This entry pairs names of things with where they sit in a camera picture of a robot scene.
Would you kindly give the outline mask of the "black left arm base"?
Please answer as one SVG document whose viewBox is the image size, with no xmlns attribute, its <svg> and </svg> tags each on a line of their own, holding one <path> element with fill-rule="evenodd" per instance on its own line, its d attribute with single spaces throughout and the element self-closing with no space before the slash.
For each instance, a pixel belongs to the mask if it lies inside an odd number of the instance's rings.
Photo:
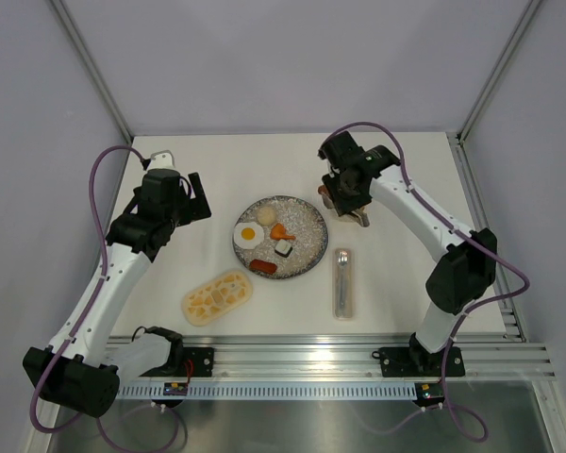
<svg viewBox="0 0 566 453">
<path fill-rule="evenodd" d="M 208 346 L 185 346 L 183 336 L 165 327 L 138 327 L 132 341 L 149 336 L 168 344 L 163 362 L 149 367 L 141 374 L 148 378 L 211 378 L 215 349 Z"/>
</svg>

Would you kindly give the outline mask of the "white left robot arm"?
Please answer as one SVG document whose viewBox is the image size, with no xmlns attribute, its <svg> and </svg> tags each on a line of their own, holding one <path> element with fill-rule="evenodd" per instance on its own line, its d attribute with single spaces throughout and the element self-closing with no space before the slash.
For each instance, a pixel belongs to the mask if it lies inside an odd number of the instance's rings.
<svg viewBox="0 0 566 453">
<path fill-rule="evenodd" d="M 31 347 L 23 367 L 34 393 L 30 417 L 47 401 L 99 418 L 118 391 L 145 374 L 168 377 L 185 365 L 180 334 L 151 327 L 109 354 L 109 335 L 137 283 L 179 227 L 208 219 L 200 176 L 182 176 L 169 151 L 139 159 L 141 184 L 109 228 L 99 227 L 100 261 L 71 315 L 45 348 Z"/>
</svg>

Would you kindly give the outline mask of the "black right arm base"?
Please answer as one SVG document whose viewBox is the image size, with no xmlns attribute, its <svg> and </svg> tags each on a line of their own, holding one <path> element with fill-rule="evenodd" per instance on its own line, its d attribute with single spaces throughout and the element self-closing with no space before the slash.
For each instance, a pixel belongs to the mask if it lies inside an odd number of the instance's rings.
<svg viewBox="0 0 566 453">
<path fill-rule="evenodd" d="M 466 375 L 461 350 L 451 344 L 436 353 L 429 353 L 417 341 L 416 335 L 409 337 L 407 345 L 382 346 L 371 353 L 379 363 L 383 378 L 441 378 L 445 364 L 447 378 L 462 378 Z"/>
</svg>

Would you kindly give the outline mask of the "beige patterned lunch box lid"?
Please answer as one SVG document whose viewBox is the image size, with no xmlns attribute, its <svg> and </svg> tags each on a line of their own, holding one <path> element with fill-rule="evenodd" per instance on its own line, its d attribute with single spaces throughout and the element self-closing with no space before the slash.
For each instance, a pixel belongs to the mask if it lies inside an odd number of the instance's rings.
<svg viewBox="0 0 566 453">
<path fill-rule="evenodd" d="M 246 303 L 253 291 L 248 276 L 234 269 L 186 293 L 181 309 L 191 325 L 203 327 Z"/>
</svg>

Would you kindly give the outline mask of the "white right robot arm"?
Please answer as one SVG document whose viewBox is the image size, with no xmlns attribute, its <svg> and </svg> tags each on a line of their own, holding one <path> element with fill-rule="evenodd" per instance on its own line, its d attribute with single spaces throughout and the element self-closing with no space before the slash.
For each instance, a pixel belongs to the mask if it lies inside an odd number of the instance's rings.
<svg viewBox="0 0 566 453">
<path fill-rule="evenodd" d="M 364 209 L 375 201 L 403 222 L 435 262 L 425 283 L 430 305 L 408 346 L 411 367 L 432 373 L 459 316 L 495 281 L 496 236 L 487 228 L 471 229 L 420 194 L 403 160 L 383 145 L 365 150 L 343 131 L 328 138 L 318 156 L 328 164 L 319 188 L 328 209 L 367 227 Z"/>
</svg>

